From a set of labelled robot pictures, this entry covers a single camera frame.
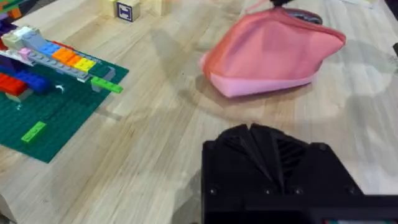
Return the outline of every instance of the wooden block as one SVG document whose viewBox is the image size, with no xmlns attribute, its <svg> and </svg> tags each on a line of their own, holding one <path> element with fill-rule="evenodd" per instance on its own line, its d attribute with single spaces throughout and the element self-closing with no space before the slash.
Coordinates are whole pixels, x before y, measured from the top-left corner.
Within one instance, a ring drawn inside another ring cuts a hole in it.
<svg viewBox="0 0 398 224">
<path fill-rule="evenodd" d="M 133 22 L 140 16 L 141 4 L 138 0 L 118 0 L 116 10 L 119 18 Z"/>
<path fill-rule="evenodd" d="M 107 16 L 116 17 L 116 0 L 101 0 L 102 12 Z"/>
<path fill-rule="evenodd" d="M 151 0 L 152 10 L 159 16 L 164 16 L 170 11 L 170 0 Z"/>
</svg>

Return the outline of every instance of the pink bag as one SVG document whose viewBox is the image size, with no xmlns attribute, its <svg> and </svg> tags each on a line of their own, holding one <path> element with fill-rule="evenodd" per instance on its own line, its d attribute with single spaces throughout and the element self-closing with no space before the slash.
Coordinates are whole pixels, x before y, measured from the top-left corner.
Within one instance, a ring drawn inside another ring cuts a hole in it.
<svg viewBox="0 0 398 224">
<path fill-rule="evenodd" d="M 310 83 L 322 60 L 345 45 L 341 32 L 273 9 L 247 14 L 200 61 L 224 96 L 242 96 Z"/>
</svg>

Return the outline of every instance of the printed icon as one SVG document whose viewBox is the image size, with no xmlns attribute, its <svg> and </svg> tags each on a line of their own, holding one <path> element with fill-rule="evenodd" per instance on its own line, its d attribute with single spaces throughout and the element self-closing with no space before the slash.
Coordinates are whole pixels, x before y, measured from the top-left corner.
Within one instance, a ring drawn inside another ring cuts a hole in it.
<svg viewBox="0 0 398 224">
<path fill-rule="evenodd" d="M 132 7 L 126 4 L 117 2 L 118 17 L 126 21 L 132 22 Z"/>
</svg>

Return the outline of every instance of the lime green lego brick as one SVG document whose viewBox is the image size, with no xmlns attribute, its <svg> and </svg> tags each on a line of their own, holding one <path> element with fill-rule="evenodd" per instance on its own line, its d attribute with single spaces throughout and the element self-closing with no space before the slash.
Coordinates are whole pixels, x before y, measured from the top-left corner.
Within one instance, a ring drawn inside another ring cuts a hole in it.
<svg viewBox="0 0 398 224">
<path fill-rule="evenodd" d="M 44 122 L 37 122 L 33 128 L 31 128 L 23 137 L 21 140 L 24 143 L 30 143 L 32 142 L 37 136 L 39 136 L 45 129 L 46 124 Z"/>
<path fill-rule="evenodd" d="M 118 84 L 111 83 L 109 81 L 106 81 L 105 79 L 98 78 L 98 77 L 93 77 L 91 79 L 91 84 L 99 86 L 101 88 L 104 88 L 106 90 L 115 92 L 115 93 L 121 93 L 123 91 L 123 87 L 119 86 Z"/>
</svg>

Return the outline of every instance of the lego structure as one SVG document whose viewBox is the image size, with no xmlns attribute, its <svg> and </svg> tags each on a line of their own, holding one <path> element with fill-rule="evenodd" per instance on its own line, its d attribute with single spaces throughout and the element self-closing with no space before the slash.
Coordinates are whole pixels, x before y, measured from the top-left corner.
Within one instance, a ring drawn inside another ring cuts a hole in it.
<svg viewBox="0 0 398 224">
<path fill-rule="evenodd" d="M 7 23 L 22 2 L 0 4 L 0 144 L 49 162 L 128 70 Z"/>
</svg>

